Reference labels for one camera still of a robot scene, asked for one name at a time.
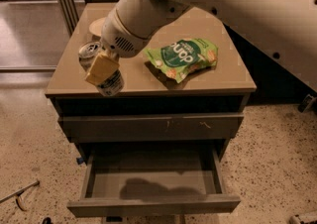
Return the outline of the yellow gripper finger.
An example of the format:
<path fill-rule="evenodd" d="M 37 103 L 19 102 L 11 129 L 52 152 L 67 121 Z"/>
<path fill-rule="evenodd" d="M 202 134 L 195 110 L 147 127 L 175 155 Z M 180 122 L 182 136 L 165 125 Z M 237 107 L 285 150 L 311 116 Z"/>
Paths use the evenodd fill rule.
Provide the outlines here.
<path fill-rule="evenodd" d="M 111 51 L 99 51 L 86 72 L 85 80 L 95 86 L 101 84 L 119 68 L 119 57 Z"/>

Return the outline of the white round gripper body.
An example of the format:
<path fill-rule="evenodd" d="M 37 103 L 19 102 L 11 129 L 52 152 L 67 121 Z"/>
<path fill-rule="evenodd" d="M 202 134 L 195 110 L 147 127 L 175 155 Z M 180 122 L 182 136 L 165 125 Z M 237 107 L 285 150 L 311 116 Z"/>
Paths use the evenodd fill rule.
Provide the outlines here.
<path fill-rule="evenodd" d="M 148 44 L 151 35 L 144 11 L 115 8 L 103 23 L 101 43 L 120 57 L 133 57 Z"/>

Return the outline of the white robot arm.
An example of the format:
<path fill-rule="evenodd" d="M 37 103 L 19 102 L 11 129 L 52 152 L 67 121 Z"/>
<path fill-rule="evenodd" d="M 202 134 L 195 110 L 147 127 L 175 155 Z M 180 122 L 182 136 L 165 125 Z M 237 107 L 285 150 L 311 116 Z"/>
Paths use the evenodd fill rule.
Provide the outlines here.
<path fill-rule="evenodd" d="M 214 15 L 313 90 L 317 90 L 317 0 L 119 0 L 101 44 L 136 56 L 163 26 L 197 7 Z"/>

